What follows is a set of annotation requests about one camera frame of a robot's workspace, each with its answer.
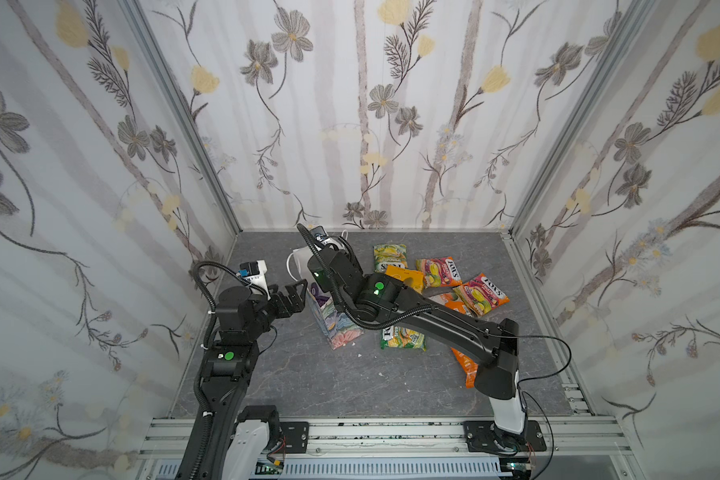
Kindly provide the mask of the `Fox's fruits candy bag far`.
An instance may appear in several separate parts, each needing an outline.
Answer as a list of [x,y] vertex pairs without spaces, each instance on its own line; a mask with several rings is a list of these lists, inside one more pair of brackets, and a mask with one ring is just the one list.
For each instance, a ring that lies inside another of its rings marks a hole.
[[415,266],[424,274],[426,288],[451,288],[462,284],[462,277],[452,257],[417,259]]

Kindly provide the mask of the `fox's fruits candy bag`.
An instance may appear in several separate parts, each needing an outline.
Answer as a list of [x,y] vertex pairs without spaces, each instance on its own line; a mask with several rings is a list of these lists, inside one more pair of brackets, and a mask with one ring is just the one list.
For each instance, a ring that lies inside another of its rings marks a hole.
[[462,284],[462,277],[452,257],[417,259],[415,266],[424,274],[426,288],[451,288]]
[[476,317],[483,317],[510,302],[510,298],[485,274],[456,286],[454,293]]

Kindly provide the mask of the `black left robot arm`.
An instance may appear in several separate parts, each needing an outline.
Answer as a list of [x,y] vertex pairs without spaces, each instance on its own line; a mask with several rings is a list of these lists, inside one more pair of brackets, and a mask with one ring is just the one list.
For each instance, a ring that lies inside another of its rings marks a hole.
[[281,292],[252,281],[263,270],[251,262],[241,271],[213,260],[199,260],[190,275],[209,306],[203,356],[193,383],[198,412],[176,473],[178,479],[246,479],[258,451],[241,460],[228,457],[238,412],[262,350],[258,339],[273,323],[304,310],[307,282],[299,280]]

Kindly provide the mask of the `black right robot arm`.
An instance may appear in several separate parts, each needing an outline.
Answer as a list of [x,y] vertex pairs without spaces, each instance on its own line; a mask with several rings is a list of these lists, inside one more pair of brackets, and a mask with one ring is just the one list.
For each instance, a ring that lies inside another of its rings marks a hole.
[[487,396],[494,428],[504,435],[526,430],[527,407],[519,386],[519,342],[526,337],[517,322],[483,321],[449,309],[385,273],[365,274],[351,251],[307,240],[308,268],[336,309],[366,330],[411,328],[439,340],[478,364],[474,387]]

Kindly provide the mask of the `Fox's fruits candy bag near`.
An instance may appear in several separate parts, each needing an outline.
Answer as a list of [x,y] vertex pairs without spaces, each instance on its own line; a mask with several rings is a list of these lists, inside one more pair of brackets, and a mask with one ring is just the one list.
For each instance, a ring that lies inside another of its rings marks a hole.
[[483,317],[510,302],[510,298],[485,274],[456,286],[454,293],[476,317]]

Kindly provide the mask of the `orange snack bag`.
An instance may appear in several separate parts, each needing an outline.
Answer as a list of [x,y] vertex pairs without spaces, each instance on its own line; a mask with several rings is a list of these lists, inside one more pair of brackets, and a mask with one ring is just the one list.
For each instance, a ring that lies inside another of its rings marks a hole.
[[470,317],[474,317],[474,313],[467,307],[466,303],[454,292],[436,294],[431,296],[430,300],[450,310],[457,311]]

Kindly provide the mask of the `floral paper gift bag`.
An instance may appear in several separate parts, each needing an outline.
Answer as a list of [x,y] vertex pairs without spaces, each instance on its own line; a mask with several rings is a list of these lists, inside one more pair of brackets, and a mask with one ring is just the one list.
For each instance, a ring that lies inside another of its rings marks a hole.
[[353,323],[345,313],[337,311],[330,294],[317,284],[307,266],[311,257],[308,247],[294,249],[286,260],[286,269],[293,280],[307,281],[306,304],[329,345],[336,350],[352,344],[364,334],[364,330]]

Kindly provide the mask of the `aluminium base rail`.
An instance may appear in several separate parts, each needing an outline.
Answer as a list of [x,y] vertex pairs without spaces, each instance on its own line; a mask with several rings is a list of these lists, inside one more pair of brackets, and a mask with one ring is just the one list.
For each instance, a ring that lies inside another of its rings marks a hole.
[[248,460],[250,479],[642,479],[617,420],[563,386],[570,416],[534,417],[530,444],[490,455],[485,417],[285,418],[285,449]]

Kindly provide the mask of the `green Fox's spring tea bag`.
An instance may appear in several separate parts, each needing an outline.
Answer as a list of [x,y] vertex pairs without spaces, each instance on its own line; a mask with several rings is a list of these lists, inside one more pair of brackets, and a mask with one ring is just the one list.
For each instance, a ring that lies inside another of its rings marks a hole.
[[384,273],[389,266],[407,269],[407,246],[404,244],[377,244],[373,247],[374,271]]

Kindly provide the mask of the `small orange snack packet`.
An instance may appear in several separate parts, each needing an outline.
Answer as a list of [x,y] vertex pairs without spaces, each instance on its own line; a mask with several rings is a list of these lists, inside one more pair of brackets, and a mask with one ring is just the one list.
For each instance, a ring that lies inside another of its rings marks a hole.
[[465,374],[465,386],[473,388],[478,373],[478,365],[462,352],[456,349],[451,349],[451,351]]

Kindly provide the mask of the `yellow mango snack bag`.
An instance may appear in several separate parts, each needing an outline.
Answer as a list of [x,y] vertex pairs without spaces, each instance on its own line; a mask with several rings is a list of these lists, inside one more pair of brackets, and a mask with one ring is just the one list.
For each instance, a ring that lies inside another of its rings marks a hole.
[[425,275],[421,271],[401,268],[397,265],[388,265],[385,274],[402,281],[417,293],[422,293],[425,288]]

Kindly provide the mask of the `green Fox's candy bag front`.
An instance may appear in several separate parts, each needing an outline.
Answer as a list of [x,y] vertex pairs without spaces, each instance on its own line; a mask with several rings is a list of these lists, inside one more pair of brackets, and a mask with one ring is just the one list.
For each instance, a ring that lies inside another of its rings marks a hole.
[[425,351],[427,349],[426,337],[424,334],[414,330],[390,326],[382,330],[380,347],[382,349],[415,349]]

